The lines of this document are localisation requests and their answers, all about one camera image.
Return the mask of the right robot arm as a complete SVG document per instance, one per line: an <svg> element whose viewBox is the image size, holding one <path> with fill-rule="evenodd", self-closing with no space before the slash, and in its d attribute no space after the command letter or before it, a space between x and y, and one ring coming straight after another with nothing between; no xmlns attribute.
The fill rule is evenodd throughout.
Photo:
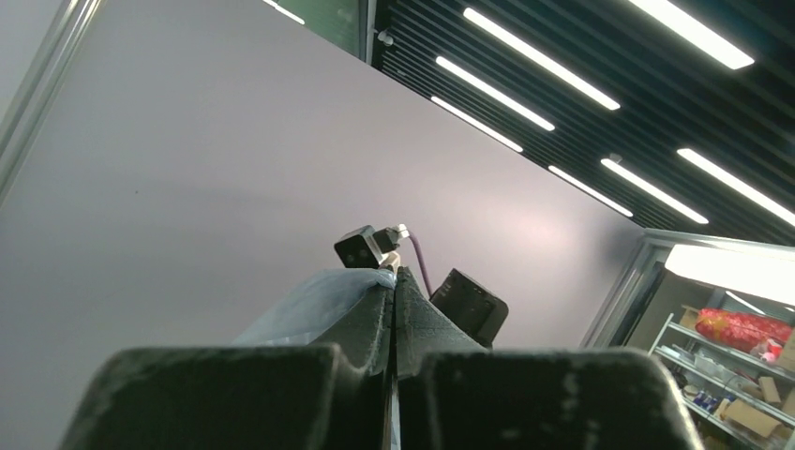
<svg viewBox="0 0 795 450"><path fill-rule="evenodd" d="M509 314L509 306L465 273L452 269L430 296L445 317L468 337L491 349Z"/></svg>

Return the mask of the translucent blue trash bag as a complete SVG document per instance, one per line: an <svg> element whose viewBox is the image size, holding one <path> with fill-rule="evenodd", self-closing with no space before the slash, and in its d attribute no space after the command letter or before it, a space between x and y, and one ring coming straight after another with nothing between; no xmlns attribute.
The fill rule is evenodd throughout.
<svg viewBox="0 0 795 450"><path fill-rule="evenodd" d="M232 344L304 346L345 316L373 287L393 291L397 276L385 269L322 270L296 285Z"/></svg>

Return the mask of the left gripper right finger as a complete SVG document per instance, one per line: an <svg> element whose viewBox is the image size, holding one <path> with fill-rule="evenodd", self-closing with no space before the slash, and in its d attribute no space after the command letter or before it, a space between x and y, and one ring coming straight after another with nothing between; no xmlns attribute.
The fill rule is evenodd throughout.
<svg viewBox="0 0 795 450"><path fill-rule="evenodd" d="M488 350L397 272L404 449L699 449L668 371L626 348Z"/></svg>

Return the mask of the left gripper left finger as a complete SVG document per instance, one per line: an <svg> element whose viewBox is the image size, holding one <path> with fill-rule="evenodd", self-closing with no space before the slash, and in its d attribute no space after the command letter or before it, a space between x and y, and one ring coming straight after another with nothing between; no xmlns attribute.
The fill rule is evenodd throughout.
<svg viewBox="0 0 795 450"><path fill-rule="evenodd" d="M396 277L305 345L139 347L87 385L63 449L387 449Z"/></svg>

